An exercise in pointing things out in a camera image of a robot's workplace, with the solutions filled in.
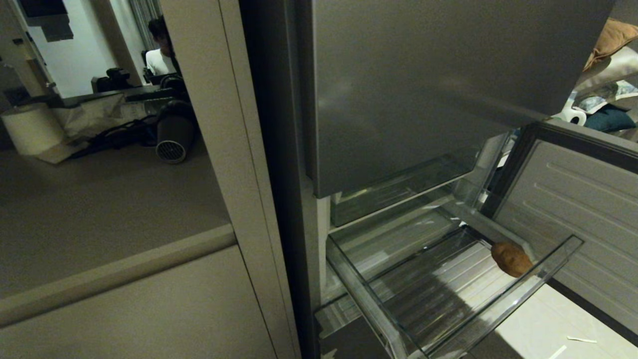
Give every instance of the freezer door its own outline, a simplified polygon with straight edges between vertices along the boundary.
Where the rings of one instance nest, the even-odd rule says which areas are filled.
[[[486,203],[495,222],[540,240],[510,210],[518,205],[584,240],[555,279],[638,338],[638,144],[562,121],[529,126],[494,192],[507,198]]]

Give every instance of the paper towel roll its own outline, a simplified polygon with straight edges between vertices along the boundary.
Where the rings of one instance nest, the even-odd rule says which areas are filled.
[[[65,140],[64,131],[45,103],[16,107],[0,116],[21,155],[38,155]]]

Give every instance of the refrigerator door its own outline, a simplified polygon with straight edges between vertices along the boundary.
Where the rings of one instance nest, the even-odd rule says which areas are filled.
[[[553,124],[523,132],[494,191],[585,241],[556,280],[636,338],[638,144],[571,123]],[[495,222],[539,237],[507,205],[486,206]]]
[[[560,112],[613,1],[303,3],[307,170],[325,197]]]

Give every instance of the stainless steel door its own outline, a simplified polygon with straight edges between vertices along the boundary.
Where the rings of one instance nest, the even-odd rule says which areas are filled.
[[[300,5],[315,194],[361,187],[559,112],[612,4]]]

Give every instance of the white wall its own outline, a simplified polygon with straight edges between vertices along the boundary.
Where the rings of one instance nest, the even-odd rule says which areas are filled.
[[[72,40],[47,42],[42,28],[29,26],[29,33],[47,63],[47,70],[63,98],[93,93],[91,79],[106,76],[116,67],[98,19],[88,1],[64,0]]]
[[[133,63],[135,63],[135,70],[140,76],[142,83],[144,83],[144,60],[142,59],[142,51],[145,50],[144,42],[140,36],[140,31],[135,23],[135,17],[131,11],[131,5],[127,0],[110,0],[111,7],[115,13],[117,19],[117,25],[122,31],[126,47],[128,48]]]

